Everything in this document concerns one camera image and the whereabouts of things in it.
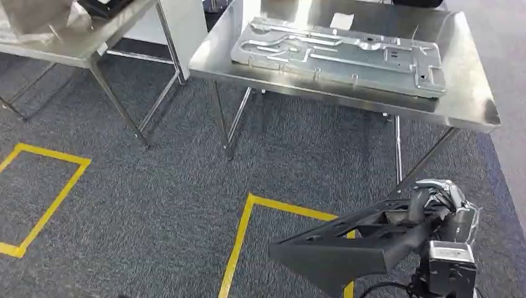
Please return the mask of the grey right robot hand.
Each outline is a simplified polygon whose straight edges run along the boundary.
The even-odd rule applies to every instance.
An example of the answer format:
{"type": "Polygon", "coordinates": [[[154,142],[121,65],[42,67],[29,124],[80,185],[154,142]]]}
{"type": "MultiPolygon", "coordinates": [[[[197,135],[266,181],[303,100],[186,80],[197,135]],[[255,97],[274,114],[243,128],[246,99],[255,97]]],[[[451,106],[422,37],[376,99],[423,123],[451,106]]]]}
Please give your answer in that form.
{"type": "Polygon", "coordinates": [[[472,244],[476,238],[481,209],[471,203],[461,189],[449,179],[421,179],[414,183],[406,220],[424,221],[424,211],[437,202],[445,207],[442,223],[434,238],[445,242],[472,244]]]}

